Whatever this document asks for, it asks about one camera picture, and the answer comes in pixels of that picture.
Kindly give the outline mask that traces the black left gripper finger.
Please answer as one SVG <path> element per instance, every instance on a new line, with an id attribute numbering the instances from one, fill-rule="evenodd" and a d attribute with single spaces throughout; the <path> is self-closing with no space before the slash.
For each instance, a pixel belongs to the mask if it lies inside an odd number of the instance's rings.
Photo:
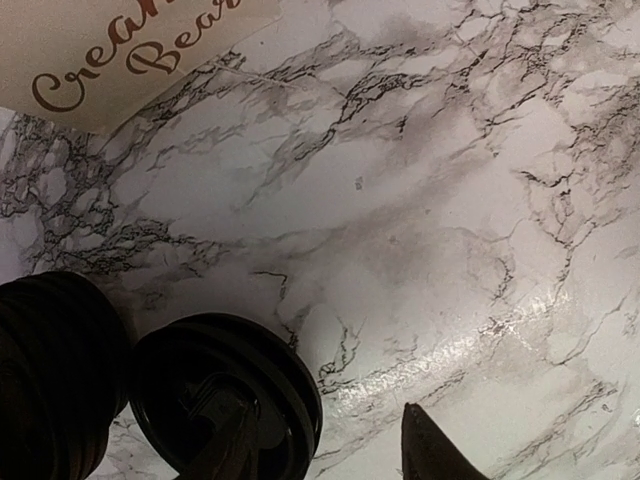
<path id="1" fill-rule="evenodd" d="M 415 403 L 404 406 L 401 456 L 404 480 L 488 480 Z"/>

